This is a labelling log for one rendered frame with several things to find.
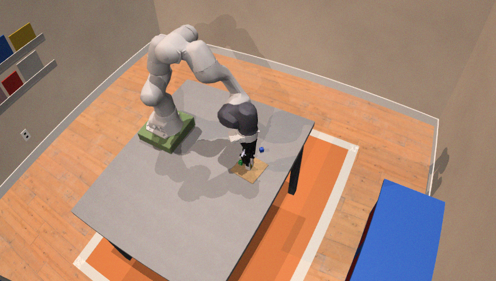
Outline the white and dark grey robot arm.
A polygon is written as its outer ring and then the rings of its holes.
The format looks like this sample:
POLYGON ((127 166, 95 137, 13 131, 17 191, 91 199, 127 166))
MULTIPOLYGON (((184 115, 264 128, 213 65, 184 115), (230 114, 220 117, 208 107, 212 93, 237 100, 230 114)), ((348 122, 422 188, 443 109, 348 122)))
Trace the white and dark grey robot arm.
POLYGON ((149 76, 140 95, 142 103, 154 108, 146 130, 164 139, 181 131, 183 121, 166 88, 172 75, 170 65, 184 60, 198 81, 204 84, 221 81, 230 92, 218 111, 218 119, 223 126, 232 128, 228 132, 231 144, 254 142, 260 133, 256 107, 230 70, 217 61, 204 41, 197 39, 198 32, 191 25, 152 38, 147 54, 149 76))

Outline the tan square mat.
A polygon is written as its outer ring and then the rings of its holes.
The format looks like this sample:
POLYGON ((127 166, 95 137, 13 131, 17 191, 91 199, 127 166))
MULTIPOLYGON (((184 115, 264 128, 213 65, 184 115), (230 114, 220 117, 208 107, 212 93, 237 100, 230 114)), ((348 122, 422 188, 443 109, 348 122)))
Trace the tan square mat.
POLYGON ((267 166, 267 163, 264 163, 255 157, 253 159, 253 167, 251 168, 251 170, 245 169, 244 163, 242 165, 239 165, 237 162, 230 171, 253 184, 262 174, 262 172, 264 172, 267 166))

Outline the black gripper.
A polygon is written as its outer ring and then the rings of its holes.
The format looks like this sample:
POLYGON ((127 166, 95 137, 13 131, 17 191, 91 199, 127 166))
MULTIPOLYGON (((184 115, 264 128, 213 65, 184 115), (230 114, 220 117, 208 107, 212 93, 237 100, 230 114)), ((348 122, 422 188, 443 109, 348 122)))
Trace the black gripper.
POLYGON ((242 162, 245 164, 245 169, 247 170, 251 170, 251 165, 253 167, 253 159, 255 158, 253 155, 255 155, 256 151, 256 142, 257 139, 251 143, 240 143, 243 147, 243 153, 241 153, 239 156, 241 156, 242 162))

